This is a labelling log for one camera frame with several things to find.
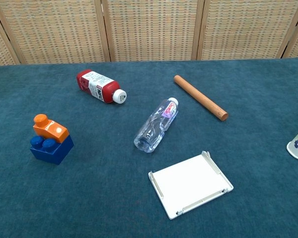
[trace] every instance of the water bottle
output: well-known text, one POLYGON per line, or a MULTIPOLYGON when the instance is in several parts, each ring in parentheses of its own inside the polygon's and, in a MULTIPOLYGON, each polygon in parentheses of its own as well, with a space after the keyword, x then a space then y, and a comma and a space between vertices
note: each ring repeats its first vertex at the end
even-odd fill
POLYGON ((135 146, 147 153, 153 152, 177 114, 178 100, 175 98, 163 100, 140 128, 134 140, 135 146))

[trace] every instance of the plastic bottle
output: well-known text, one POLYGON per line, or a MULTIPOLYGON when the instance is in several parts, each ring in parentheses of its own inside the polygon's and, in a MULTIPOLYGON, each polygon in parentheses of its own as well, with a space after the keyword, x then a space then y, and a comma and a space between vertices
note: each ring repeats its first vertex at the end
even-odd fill
POLYGON ((80 72, 77 76, 80 89, 105 103, 123 103, 127 94, 120 89, 119 83, 91 69, 80 72))
POLYGON ((134 140, 135 146, 147 153, 153 152, 177 114, 178 100, 175 98, 163 100, 138 131, 134 140))

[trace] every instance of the lego duplo block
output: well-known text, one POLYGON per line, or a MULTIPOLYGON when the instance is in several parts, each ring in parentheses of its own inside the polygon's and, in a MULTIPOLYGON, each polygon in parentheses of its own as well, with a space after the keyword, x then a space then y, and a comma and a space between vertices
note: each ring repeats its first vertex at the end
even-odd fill
POLYGON ((59 165, 74 144, 70 135, 66 137, 63 143, 57 143, 55 139, 44 139, 43 136, 34 136, 31 141, 31 152, 38 160, 59 165))
POLYGON ((44 138, 53 138, 62 143, 69 135, 69 131, 57 122, 48 119, 45 114, 38 114, 34 118, 33 129, 37 135, 44 138))

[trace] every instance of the rolling pin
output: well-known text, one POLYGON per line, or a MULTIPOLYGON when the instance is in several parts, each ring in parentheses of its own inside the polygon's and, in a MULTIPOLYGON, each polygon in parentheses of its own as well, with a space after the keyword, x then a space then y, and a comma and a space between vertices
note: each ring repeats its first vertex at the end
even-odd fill
POLYGON ((228 113, 216 105, 211 99, 193 87, 184 78, 179 75, 174 77, 174 82, 184 89, 188 94, 190 94, 195 100, 201 103, 205 108, 207 108, 211 113, 213 113, 218 119, 226 120, 228 113))

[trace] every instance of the white plastic lid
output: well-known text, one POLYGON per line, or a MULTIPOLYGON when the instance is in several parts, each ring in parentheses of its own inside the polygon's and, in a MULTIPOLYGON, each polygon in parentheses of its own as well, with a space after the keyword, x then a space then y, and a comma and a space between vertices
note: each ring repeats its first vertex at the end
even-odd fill
POLYGON ((169 98, 169 101, 173 101, 177 106, 179 104, 178 100, 176 100, 175 98, 169 98))
POLYGON ((117 89, 114 92, 113 100, 116 103, 123 103, 126 100, 127 93, 124 90, 117 89))

